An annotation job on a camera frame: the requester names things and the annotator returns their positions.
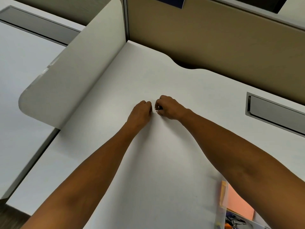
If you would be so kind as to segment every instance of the hand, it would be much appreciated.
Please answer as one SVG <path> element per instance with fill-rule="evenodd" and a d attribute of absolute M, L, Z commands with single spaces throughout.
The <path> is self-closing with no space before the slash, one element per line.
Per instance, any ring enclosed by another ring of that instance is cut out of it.
<path fill-rule="evenodd" d="M 171 120 L 180 120 L 188 109 L 183 107 L 177 100 L 170 96 L 160 96 L 156 101 L 155 110 L 159 115 L 165 116 Z"/>
<path fill-rule="evenodd" d="M 138 103 L 129 115 L 126 125 L 138 133 L 150 121 L 153 108 L 150 101 Z"/>

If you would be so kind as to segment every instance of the right hand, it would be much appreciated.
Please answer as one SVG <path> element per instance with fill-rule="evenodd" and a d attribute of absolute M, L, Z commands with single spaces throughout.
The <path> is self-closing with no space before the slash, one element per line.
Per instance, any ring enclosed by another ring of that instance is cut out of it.
<path fill-rule="evenodd" d="M 183 107 L 170 96 L 160 96 L 160 99 L 156 101 L 155 110 L 159 115 L 171 120 L 180 120 L 188 111 L 187 108 Z"/>

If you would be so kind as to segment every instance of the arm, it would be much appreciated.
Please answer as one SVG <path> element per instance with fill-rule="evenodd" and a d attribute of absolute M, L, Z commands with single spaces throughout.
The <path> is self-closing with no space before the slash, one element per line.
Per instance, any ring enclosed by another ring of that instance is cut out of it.
<path fill-rule="evenodd" d="M 107 191 L 133 138 L 150 121 L 151 109 L 150 102 L 137 104 L 119 132 L 81 163 L 22 229 L 83 228 Z"/>
<path fill-rule="evenodd" d="M 272 229 L 303 227 L 305 182 L 279 161 L 169 96 L 161 96 L 155 109 L 186 127 L 214 167 Z"/>

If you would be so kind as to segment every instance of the left hand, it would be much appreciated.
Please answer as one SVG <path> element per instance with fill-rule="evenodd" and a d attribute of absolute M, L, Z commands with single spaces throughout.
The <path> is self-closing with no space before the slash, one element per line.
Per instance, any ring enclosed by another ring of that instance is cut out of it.
<path fill-rule="evenodd" d="M 150 101 L 141 101 L 133 108 L 127 119 L 126 125 L 138 133 L 150 121 L 152 111 L 153 108 Z"/>

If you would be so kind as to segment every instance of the white desk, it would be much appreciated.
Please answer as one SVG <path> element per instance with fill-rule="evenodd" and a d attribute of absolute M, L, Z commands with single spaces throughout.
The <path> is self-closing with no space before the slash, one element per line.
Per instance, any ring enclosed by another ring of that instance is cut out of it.
<path fill-rule="evenodd" d="M 161 94 L 249 140 L 305 180 L 305 138 L 246 116 L 247 92 L 305 112 L 299 104 L 211 71 L 181 68 L 128 42 L 8 204 L 32 215 L 119 130 L 136 103 L 154 103 Z M 214 228 L 219 178 L 180 123 L 154 114 L 85 228 Z"/>
<path fill-rule="evenodd" d="M 82 30 L 46 12 L 13 0 L 0 0 L 0 10 L 13 5 Z M 7 198 L 27 172 L 31 159 L 53 127 L 24 115 L 20 94 L 53 61 L 64 46 L 0 23 L 0 199 Z"/>

